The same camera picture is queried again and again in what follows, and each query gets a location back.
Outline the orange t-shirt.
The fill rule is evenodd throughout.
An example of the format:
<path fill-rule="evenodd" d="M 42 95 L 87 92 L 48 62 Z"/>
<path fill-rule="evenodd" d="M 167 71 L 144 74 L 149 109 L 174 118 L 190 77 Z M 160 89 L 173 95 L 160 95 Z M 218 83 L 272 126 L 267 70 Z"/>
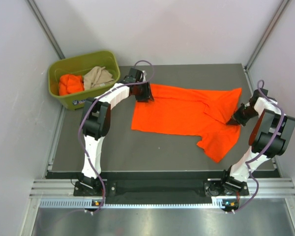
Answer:
<path fill-rule="evenodd" d="M 154 101 L 136 102 L 131 128 L 167 135 L 199 136 L 197 146 L 220 162 L 240 137 L 241 127 L 228 125 L 242 89 L 199 90 L 152 84 Z"/>

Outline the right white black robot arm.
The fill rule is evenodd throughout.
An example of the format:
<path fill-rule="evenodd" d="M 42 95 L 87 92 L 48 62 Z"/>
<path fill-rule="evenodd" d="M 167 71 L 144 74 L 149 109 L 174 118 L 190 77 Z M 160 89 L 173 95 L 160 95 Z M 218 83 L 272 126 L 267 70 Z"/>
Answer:
<path fill-rule="evenodd" d="M 249 149 L 243 157 L 229 168 L 229 176 L 220 181 L 220 190 L 227 195 L 237 190 L 239 182 L 246 182 L 250 174 L 269 159 L 282 155 L 295 129 L 295 118 L 278 108 L 278 103 L 269 98 L 250 98 L 241 104 L 227 125 L 242 125 L 258 117 L 250 135 Z"/>

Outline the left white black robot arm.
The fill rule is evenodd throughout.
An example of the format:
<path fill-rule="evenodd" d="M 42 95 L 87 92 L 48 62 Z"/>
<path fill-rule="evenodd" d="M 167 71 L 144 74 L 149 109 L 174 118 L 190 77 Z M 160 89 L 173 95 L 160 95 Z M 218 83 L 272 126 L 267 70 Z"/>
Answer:
<path fill-rule="evenodd" d="M 91 195 L 98 194 L 102 188 L 101 182 L 96 178 L 101 173 L 102 144 L 110 130 L 111 111 L 119 102 L 132 95 L 138 102 L 154 100 L 149 82 L 127 85 L 116 83 L 103 95 L 85 100 L 78 134 L 82 134 L 84 138 L 82 148 L 85 152 L 85 161 L 82 173 L 90 178 L 84 188 Z"/>

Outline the beige shirt in bin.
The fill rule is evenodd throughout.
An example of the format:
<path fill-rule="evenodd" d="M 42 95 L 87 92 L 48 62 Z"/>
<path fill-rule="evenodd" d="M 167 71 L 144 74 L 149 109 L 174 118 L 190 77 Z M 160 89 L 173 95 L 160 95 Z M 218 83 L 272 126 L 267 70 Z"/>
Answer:
<path fill-rule="evenodd" d="M 114 83 L 113 75 L 106 67 L 96 66 L 83 76 L 84 90 L 95 89 Z"/>

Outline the olive green plastic bin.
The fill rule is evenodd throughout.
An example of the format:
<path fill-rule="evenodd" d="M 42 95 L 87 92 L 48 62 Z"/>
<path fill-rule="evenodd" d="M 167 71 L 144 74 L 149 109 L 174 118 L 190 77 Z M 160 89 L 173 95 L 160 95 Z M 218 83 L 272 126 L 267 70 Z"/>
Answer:
<path fill-rule="evenodd" d="M 60 77 L 71 74 L 84 76 L 96 66 L 105 67 L 112 74 L 113 81 L 99 88 L 92 88 L 68 95 L 59 94 Z M 97 51 L 54 62 L 48 70 L 49 93 L 56 98 L 64 108 L 76 110 L 84 106 L 89 97 L 97 97 L 108 91 L 120 78 L 120 70 L 115 55 L 110 51 Z"/>

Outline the orange shirt in bin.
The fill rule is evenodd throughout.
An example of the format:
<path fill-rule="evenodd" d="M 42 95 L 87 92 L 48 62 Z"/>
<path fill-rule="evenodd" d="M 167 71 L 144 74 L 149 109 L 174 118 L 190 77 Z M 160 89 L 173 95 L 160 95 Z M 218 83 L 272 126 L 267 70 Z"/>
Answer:
<path fill-rule="evenodd" d="M 84 91 L 82 75 L 65 74 L 59 79 L 59 95 L 69 95 Z"/>

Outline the black centre mounting plate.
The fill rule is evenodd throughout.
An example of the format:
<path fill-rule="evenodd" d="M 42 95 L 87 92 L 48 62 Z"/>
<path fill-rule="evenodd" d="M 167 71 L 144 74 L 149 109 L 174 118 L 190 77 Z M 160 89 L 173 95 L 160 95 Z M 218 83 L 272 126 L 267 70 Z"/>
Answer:
<path fill-rule="evenodd" d="M 204 184 L 194 179 L 117 180 L 107 187 L 106 203 L 131 204 L 206 204 Z"/>

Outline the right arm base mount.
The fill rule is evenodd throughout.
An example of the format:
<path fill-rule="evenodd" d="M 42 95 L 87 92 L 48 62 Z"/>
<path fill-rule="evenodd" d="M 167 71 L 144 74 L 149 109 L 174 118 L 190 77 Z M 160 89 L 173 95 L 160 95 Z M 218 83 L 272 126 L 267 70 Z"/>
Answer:
<path fill-rule="evenodd" d="M 217 180 L 205 180 L 204 190 L 206 196 L 248 196 L 249 190 L 247 182 L 236 180 L 230 175 L 231 168 L 224 170 L 222 177 Z"/>

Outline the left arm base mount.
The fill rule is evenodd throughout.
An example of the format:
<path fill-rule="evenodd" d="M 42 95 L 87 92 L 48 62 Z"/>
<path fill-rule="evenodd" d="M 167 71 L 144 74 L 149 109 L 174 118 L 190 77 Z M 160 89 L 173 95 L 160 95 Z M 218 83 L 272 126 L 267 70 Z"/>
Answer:
<path fill-rule="evenodd" d="M 98 178 L 86 177 L 84 174 L 78 175 L 78 180 L 74 183 L 75 197 L 103 197 L 104 188 Z"/>

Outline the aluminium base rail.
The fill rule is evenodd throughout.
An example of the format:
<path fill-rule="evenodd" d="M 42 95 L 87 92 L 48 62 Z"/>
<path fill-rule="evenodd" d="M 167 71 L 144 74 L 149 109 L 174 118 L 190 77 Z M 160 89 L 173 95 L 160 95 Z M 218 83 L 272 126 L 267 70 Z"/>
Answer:
<path fill-rule="evenodd" d="M 124 179 L 106 181 L 106 194 L 69 179 L 35 180 L 29 197 L 45 208 L 225 208 L 242 206 L 250 198 L 295 198 L 289 178 L 249 179 L 241 192 L 208 194 L 212 180 Z"/>

